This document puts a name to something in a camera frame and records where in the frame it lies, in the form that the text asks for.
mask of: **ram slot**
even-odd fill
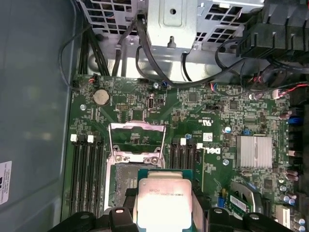
[[[78,212],[84,211],[84,195],[85,195],[85,175],[87,169],[87,144],[81,143],[79,158],[79,186],[78,186]]]
[[[72,166],[72,182],[70,188],[70,206],[69,215],[73,215],[76,212],[76,191],[77,191],[77,175],[78,175],[78,159],[79,159],[79,144],[73,143],[73,166]]]
[[[176,160],[177,160],[176,152],[177,152],[177,144],[171,143],[169,154],[170,154],[170,168],[172,168],[172,169],[177,168],[177,166],[176,166]]]
[[[93,213],[100,217],[100,199],[101,199],[101,186],[102,186],[102,165],[103,165],[103,146],[98,145],[96,155],[96,184],[94,194],[94,211]]]
[[[195,145],[188,144],[187,146],[189,150],[188,156],[186,157],[187,158],[187,168],[194,170],[197,149]]]
[[[183,146],[178,145],[179,169],[185,169],[185,152]]]
[[[95,169],[95,154],[96,146],[91,144],[88,146],[89,157],[88,157],[88,169],[87,169],[87,192],[86,192],[86,211],[91,212],[92,197],[93,197],[93,177]]]

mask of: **heatsink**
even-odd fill
[[[241,168],[271,168],[272,138],[237,136],[236,166]]]

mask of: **barcode sticker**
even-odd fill
[[[0,204],[9,200],[12,161],[0,163]]]
[[[203,133],[203,142],[212,142],[212,133]]]
[[[242,203],[240,200],[236,199],[235,197],[230,197],[231,203],[236,205],[238,208],[242,209],[244,212],[247,210],[246,204]]]

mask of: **small circuit board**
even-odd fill
[[[91,78],[78,75],[74,81],[82,86]],[[234,86],[216,90],[241,92]],[[193,169],[194,185],[211,197],[213,205],[239,216],[252,211],[248,199],[229,191],[232,182],[245,183],[270,200],[269,216],[275,216],[275,205],[283,204],[280,189],[293,189],[293,180],[286,178],[288,124],[282,118],[288,98],[224,97],[208,85],[177,89],[145,79],[98,77],[72,94],[62,220],[82,210],[99,216],[105,205],[121,205],[126,188],[136,187],[137,170],[154,167],[112,165],[106,186],[111,136],[113,149],[133,153],[153,152],[163,139],[164,168]],[[164,126],[165,136],[140,129],[108,130],[111,123],[129,121]]]

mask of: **usb port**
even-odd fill
[[[154,99],[153,98],[149,98],[148,99],[148,109],[153,109],[154,107]]]

